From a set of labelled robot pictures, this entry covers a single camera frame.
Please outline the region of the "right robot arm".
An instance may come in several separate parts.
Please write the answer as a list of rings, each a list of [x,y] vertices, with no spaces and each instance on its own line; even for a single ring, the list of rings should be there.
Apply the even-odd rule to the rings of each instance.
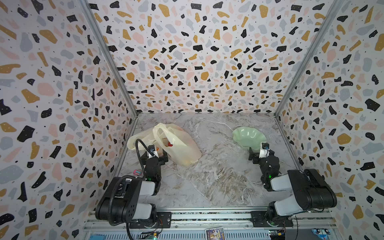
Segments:
[[[268,192],[292,191],[279,201],[269,203],[265,211],[252,211],[254,227],[292,227],[291,217],[308,211],[322,212],[337,205],[337,196],[315,169],[280,172],[280,160],[268,143],[259,152],[249,148],[249,161],[262,172],[261,182]]]

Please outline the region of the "cream plastic bag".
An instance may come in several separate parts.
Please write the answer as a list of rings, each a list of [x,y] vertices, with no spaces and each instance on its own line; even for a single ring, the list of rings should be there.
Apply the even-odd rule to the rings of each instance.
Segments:
[[[202,152],[193,138],[175,124],[157,124],[128,139],[127,147],[136,149],[136,140],[140,139],[146,146],[155,145],[164,150],[171,160],[180,166],[188,167],[202,157]]]

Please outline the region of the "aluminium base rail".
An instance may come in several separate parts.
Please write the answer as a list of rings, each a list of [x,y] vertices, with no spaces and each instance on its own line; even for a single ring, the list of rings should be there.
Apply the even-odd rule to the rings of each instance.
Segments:
[[[291,217],[292,227],[254,227],[252,211],[264,207],[159,208],[153,229],[121,224],[112,227],[94,213],[84,226],[82,240],[206,240],[205,230],[224,228],[226,240],[341,240],[336,221],[328,210]]]

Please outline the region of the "right corner aluminium post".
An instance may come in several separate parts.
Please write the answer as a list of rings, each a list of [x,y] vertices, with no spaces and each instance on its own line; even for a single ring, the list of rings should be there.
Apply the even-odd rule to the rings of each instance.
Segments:
[[[328,31],[329,27],[331,26],[334,18],[336,17],[337,13],[341,9],[342,5],[343,5],[342,0],[333,1],[329,11],[327,12],[326,19],[323,21],[323,24],[321,25],[316,37],[314,38],[314,41],[311,43],[310,47],[308,48],[308,52],[306,53],[304,59],[299,64],[299,68],[296,71],[293,80],[291,81],[290,85],[287,87],[287,91],[285,92],[283,99],[279,103],[274,113],[274,117],[276,119],[278,118],[280,113],[283,111],[284,105],[289,100],[290,94],[294,91],[294,88],[296,84],[299,82],[301,76],[303,75],[303,72],[305,71],[307,65],[310,63],[311,59],[316,54],[317,48],[322,42],[322,39],[325,33]]]

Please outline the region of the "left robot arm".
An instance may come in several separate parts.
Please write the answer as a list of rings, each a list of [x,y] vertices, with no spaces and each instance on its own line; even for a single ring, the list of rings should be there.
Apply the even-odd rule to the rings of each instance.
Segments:
[[[97,220],[107,221],[111,226],[128,224],[133,228],[155,228],[159,224],[154,204],[139,203],[143,196],[155,196],[161,186],[161,166],[168,162],[168,154],[150,145],[149,152],[141,155],[143,177],[114,177],[98,203]]]

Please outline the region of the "green scalloped bowl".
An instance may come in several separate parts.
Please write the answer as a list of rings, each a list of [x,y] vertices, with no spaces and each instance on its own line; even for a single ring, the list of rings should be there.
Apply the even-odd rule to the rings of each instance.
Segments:
[[[261,148],[261,143],[266,143],[266,136],[259,130],[250,127],[239,127],[233,131],[233,140],[243,149],[251,148],[258,152]]]

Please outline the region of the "corner aluminium post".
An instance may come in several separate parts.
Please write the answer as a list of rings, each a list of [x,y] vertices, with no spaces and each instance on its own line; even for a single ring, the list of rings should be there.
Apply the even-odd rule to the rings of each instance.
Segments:
[[[316,54],[317,48],[322,42],[322,39],[325,33],[328,31],[329,27],[331,26],[334,18],[336,17],[337,13],[341,9],[342,5],[343,5],[342,0],[333,1],[329,11],[327,12],[326,19],[323,21],[323,24],[321,25],[316,37],[314,38],[314,41],[311,43],[310,47],[308,48],[308,52],[306,53],[304,59],[299,64],[299,68],[296,71],[293,80],[291,81],[290,85],[287,87],[287,91],[285,92],[283,99],[279,103],[274,113],[274,117],[276,119],[278,118],[280,113],[283,111],[284,105],[289,100],[290,94],[294,91],[294,88],[296,84],[299,82],[301,76],[303,75],[303,72],[305,71],[307,65],[310,63],[311,59]]]
[[[92,30],[93,34],[95,35],[95,39],[96,39],[96,41],[100,47],[100,50],[101,50],[103,56],[105,57],[106,62],[108,64],[110,70],[112,71],[112,74],[115,77],[115,80],[117,81],[118,86],[120,87],[120,89],[122,91],[122,95],[123,95],[126,103],[128,104],[129,112],[131,113],[131,115],[134,118],[136,118],[138,116],[138,113],[137,113],[136,109],[134,108],[134,105],[131,101],[131,98],[130,98],[129,93],[126,89],[126,86],[122,80],[121,75],[119,74],[118,68],[117,68],[117,66],[116,66],[116,64],[115,64],[115,62],[114,62],[114,60],[110,54],[110,51],[108,49],[107,44],[104,41],[102,32],[101,32],[101,30],[97,24],[97,21],[96,21],[94,15],[92,13],[92,10],[89,6],[89,3],[86,0],[79,0],[79,4],[80,4],[80,8],[82,9],[83,14],[85,15],[85,19],[89,23],[90,29]]]

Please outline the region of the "left corner aluminium post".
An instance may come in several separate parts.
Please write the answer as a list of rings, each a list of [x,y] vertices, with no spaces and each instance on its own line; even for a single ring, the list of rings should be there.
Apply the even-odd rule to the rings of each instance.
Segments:
[[[107,44],[104,41],[102,32],[101,32],[101,30],[97,24],[97,21],[96,21],[94,15],[92,13],[92,10],[89,6],[89,3],[86,0],[79,0],[79,4],[80,4],[80,8],[82,9],[83,14],[85,15],[85,19],[89,23],[90,29],[92,30],[93,34],[95,35],[95,39],[96,39],[96,41],[100,47],[100,50],[101,50],[103,56],[105,57],[106,62],[108,64],[110,70],[112,71],[112,74],[115,77],[115,80],[117,81],[118,86],[120,87],[120,89],[122,91],[122,95],[123,95],[126,103],[128,104],[129,112],[131,113],[131,115],[134,118],[136,118],[138,116],[138,113],[137,113],[136,109],[134,108],[134,105],[131,101],[131,98],[130,98],[129,93],[126,89],[126,86],[122,80],[121,75],[119,74],[118,68],[117,68],[117,66],[116,66],[116,64],[115,64],[115,62],[114,62],[114,60],[110,54],[110,51],[108,49]]]

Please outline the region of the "colourful card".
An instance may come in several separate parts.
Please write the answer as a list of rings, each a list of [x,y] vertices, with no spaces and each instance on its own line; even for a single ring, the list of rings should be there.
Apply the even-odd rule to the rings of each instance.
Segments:
[[[225,231],[224,228],[211,228],[205,230],[206,240],[225,240]]]

